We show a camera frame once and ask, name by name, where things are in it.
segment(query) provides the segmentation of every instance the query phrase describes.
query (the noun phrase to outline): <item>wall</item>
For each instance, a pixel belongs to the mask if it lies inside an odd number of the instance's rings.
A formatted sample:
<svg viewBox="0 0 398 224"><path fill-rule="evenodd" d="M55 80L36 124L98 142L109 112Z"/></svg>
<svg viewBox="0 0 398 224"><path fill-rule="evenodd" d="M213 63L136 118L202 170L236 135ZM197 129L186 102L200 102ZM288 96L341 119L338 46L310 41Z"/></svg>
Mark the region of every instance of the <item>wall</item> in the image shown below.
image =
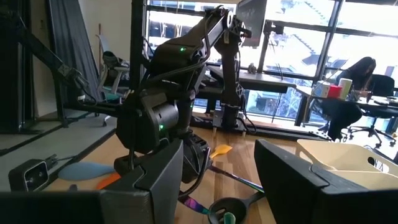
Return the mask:
<svg viewBox="0 0 398 224"><path fill-rule="evenodd" d="M47 29L47 15L45 0L31 0L32 33L45 46L50 47L49 30ZM33 73L35 88L36 117L57 111L54 82L50 69L33 56Z"/></svg>
<svg viewBox="0 0 398 224"><path fill-rule="evenodd" d="M111 51L118 57L129 60L131 0L79 0L79 2L97 63L100 57L99 42L96 37L99 24Z"/></svg>

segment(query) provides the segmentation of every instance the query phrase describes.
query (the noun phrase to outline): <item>office chair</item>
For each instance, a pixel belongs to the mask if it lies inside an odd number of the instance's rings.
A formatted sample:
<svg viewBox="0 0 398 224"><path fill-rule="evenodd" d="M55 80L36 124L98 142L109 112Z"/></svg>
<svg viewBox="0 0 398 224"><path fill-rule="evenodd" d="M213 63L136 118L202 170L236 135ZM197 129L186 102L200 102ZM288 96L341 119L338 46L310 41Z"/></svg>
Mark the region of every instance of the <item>office chair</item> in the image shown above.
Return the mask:
<svg viewBox="0 0 398 224"><path fill-rule="evenodd" d="M393 78L388 77L386 75L373 75L369 86L371 86L373 89L373 96L387 97L394 95L395 81ZM375 136L379 140L379 143L376 144L376 147L380 147L382 143L379 134L385 136L386 138L391 139L392 141L390 142L390 145L394 146L396 144L396 140L391 135L384 133L380 130L377 130L374 127L374 125L376 124L378 118L387 119L387 118L397 117L398 110L393 110L387 107L366 108L366 106L362 109L365 110L365 113L363 114L364 116L374 118L373 123L370 127L355 127L361 129L354 131L351 128L349 128L348 130L350 133L349 138L352 139L354 137L353 133L357 133L360 131L367 131L369 133L368 137Z"/></svg>
<svg viewBox="0 0 398 224"><path fill-rule="evenodd" d="M96 35L99 38L103 54L101 77L97 90L105 94L107 101L118 101L119 104L125 99L129 91L129 62L115 56L110 50L108 41L103 35ZM110 116L103 120L103 126Z"/></svg>
<svg viewBox="0 0 398 224"><path fill-rule="evenodd" d="M328 132L331 117L322 110L320 101L318 99L312 99L309 109L310 111L313 111L315 114L321 116L326 121L326 123L323 126L318 128L318 131L321 131L323 133ZM347 140L347 134L341 133L341 135L343 136L342 141L345 142Z"/></svg>

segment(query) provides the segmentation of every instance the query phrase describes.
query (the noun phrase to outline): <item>long dark hair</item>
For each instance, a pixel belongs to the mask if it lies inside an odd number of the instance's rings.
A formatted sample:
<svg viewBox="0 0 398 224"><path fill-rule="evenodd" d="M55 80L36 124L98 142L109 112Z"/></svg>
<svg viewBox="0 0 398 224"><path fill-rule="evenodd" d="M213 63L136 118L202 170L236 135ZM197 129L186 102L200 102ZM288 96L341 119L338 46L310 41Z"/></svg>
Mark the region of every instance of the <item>long dark hair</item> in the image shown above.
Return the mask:
<svg viewBox="0 0 398 224"><path fill-rule="evenodd" d="M354 85L355 86L359 85L361 88L364 88L366 87L365 85L369 83L369 80L375 68L376 68L376 60L374 60L371 57L364 57L361 60L357 61L350 68L348 68L347 71L349 71L352 74Z"/></svg>

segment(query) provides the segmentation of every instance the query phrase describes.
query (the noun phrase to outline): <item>woman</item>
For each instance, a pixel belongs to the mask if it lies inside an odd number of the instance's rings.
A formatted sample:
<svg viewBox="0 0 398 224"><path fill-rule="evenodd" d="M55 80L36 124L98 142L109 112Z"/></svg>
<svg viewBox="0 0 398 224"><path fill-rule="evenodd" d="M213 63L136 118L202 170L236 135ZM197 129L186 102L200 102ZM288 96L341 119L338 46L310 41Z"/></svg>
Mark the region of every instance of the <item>woman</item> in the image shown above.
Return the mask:
<svg viewBox="0 0 398 224"><path fill-rule="evenodd" d="M337 76L334 84L338 85L342 78L350 79L353 81L351 89L357 91L360 96L366 97L368 94L367 87L374 68L376 68L376 61L373 58L362 58L349 69L342 71ZM331 117L328 135L332 140L341 139L341 130L357 122L362 117L359 106L352 103L323 100L321 107L323 112Z"/></svg>

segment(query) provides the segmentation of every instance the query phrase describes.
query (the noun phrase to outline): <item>table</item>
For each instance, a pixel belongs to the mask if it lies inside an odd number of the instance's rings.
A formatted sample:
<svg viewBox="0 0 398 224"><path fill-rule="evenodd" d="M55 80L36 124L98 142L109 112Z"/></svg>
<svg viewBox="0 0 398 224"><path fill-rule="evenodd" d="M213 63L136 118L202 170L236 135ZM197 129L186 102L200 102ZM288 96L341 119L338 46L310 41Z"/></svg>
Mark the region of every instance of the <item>table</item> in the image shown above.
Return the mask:
<svg viewBox="0 0 398 224"><path fill-rule="evenodd" d="M218 66L207 66L210 74L222 81L223 71ZM250 74L244 71L239 73L239 81L246 90L270 91L274 93L286 93L288 87L296 88L296 84L289 83L266 74Z"/></svg>
<svg viewBox="0 0 398 224"><path fill-rule="evenodd" d="M214 165L227 172L231 172L242 178L250 180L255 184L260 184L257 176L256 164L254 162L254 141L255 136L246 136L245 138L238 134L227 134L217 132L213 137L212 130L192 128L195 134L201 136L208 141L210 147L214 148L220 144L229 144L233 146L226 156L219 156L215 158ZM296 142L283 141L278 139L267 139L268 141L283 147L290 152L294 152ZM101 164L112 165L117 157L125 156L127 150L120 143L115 136L111 137L100 147L95 149L91 154L83 159L83 161L98 162ZM107 178L106 176L98 177L92 180L85 180L79 182L70 182L66 180L57 179L50 184L45 190L67 190L71 184L77 184L80 190L93 190L96 184ZM182 190L187 190L191 184L182 184ZM238 197L248 198L255 191L249 187L227 178L220 174L214 174L207 171L203 177L202 183L194 191L191 196L202 205L209 207L215 200L223 197ZM208 223L207 217L199 213L195 213L181 203L177 204L175 211L175 223L178 224L198 224ZM250 206L249 215L246 223L276 223L271 208L266 198Z"/></svg>
<svg viewBox="0 0 398 224"><path fill-rule="evenodd" d="M295 126L301 126L303 121L307 121L309 118L309 113L307 113L309 109L309 104L308 104L308 98L311 96L312 93L312 88L309 86L297 86L296 91L301 93L302 99L300 101L300 105L298 106L298 112L296 116L296 120L294 125ZM338 101L343 101L341 99L336 99L336 98L322 98L319 96L311 96L311 99L321 99L321 100L338 100ZM372 96L371 100L369 102L366 102L365 97L361 97L358 101L348 101L346 100L345 102L347 103L352 103L358 105L360 108L366 110L366 109L371 109L371 108L391 108L394 110L398 110L398 107L396 106L390 106L390 105L380 105L375 103L375 100L385 100L386 97L381 97L381 96Z"/></svg>

